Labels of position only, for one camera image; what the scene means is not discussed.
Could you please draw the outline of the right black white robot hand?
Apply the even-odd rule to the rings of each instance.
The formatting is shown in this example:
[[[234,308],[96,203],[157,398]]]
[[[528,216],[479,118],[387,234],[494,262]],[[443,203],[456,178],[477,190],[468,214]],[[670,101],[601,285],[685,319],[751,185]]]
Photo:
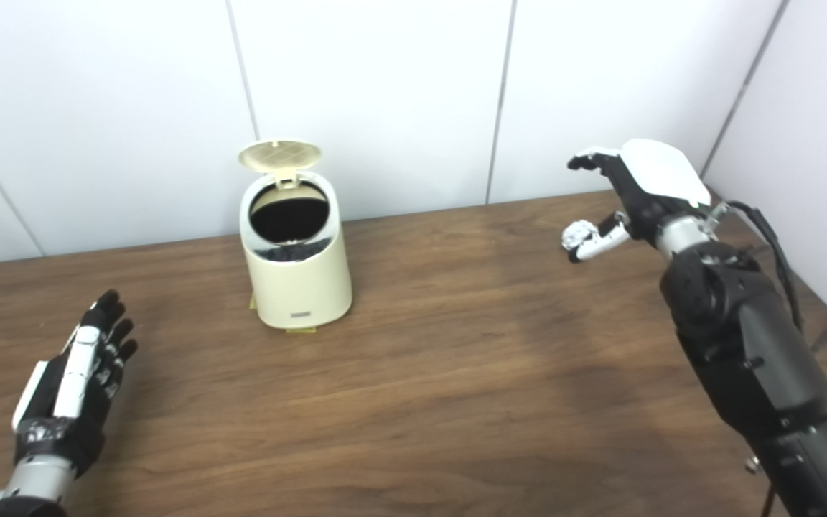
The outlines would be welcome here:
[[[561,234],[570,262],[591,261],[627,240],[644,241],[670,261],[687,248],[715,240],[706,209],[706,185],[686,155],[652,139],[630,139],[620,149],[594,146],[575,154],[570,170],[606,177],[621,208],[594,225],[575,220]]]

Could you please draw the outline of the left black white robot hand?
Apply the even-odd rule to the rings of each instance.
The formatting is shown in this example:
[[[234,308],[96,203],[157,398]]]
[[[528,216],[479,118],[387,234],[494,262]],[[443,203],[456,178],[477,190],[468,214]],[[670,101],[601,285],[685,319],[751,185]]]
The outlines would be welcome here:
[[[128,361],[138,350],[134,321],[116,290],[83,313],[62,350],[39,360],[11,419],[14,464],[30,456],[67,460],[82,477],[101,458],[105,425]]]

